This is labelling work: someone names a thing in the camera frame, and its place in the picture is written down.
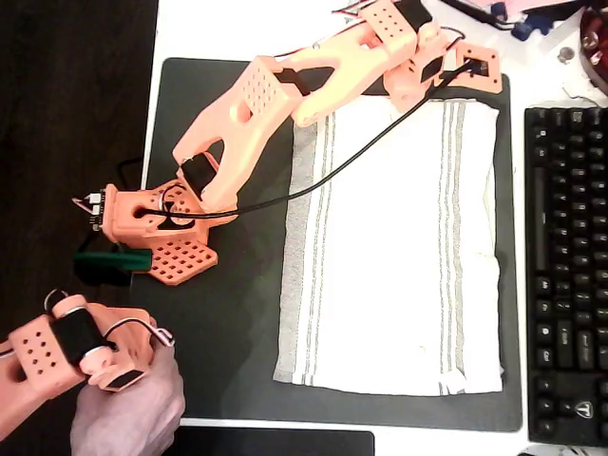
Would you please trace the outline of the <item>person's hand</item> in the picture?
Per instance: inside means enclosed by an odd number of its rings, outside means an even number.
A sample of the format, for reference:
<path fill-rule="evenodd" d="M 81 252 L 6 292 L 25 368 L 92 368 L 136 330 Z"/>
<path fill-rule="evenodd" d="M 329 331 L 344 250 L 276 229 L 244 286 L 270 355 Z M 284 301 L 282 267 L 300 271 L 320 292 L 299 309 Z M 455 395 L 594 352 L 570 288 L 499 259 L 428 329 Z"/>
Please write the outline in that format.
<path fill-rule="evenodd" d="M 158 346 L 147 375 L 120 392 L 84 386 L 70 431 L 73 455 L 161 455 L 185 410 L 175 349 Z"/>

